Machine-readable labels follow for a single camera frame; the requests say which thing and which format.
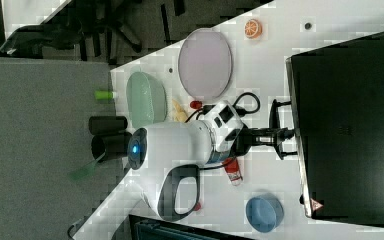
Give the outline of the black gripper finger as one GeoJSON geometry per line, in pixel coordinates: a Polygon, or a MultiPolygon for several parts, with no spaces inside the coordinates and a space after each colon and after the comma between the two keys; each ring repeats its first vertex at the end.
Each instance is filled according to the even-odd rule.
{"type": "Polygon", "coordinates": [[[280,149],[283,147],[283,140],[272,140],[271,141],[271,146],[275,149],[280,149]]]}
{"type": "Polygon", "coordinates": [[[288,128],[271,129],[271,136],[276,140],[288,140],[295,135],[295,131],[288,128]]]}

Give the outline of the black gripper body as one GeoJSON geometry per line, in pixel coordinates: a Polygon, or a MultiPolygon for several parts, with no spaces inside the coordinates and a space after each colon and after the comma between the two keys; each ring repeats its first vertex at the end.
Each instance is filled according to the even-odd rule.
{"type": "Polygon", "coordinates": [[[230,155],[233,157],[244,156],[252,147],[263,145],[273,145],[273,131],[271,129],[244,127],[235,139],[230,155]]]}

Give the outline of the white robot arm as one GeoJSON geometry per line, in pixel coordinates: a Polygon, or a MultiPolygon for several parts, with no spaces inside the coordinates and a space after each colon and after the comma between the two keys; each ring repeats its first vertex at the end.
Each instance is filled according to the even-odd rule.
{"type": "Polygon", "coordinates": [[[244,156],[252,146],[281,143],[294,132],[277,125],[248,128],[238,109],[227,101],[213,106],[201,120],[188,123],[161,122],[137,129],[128,145],[130,183],[142,190],[149,207],[165,221],[179,221],[198,204],[200,190],[182,195],[182,180],[200,185],[200,172],[207,165],[244,156]]]}

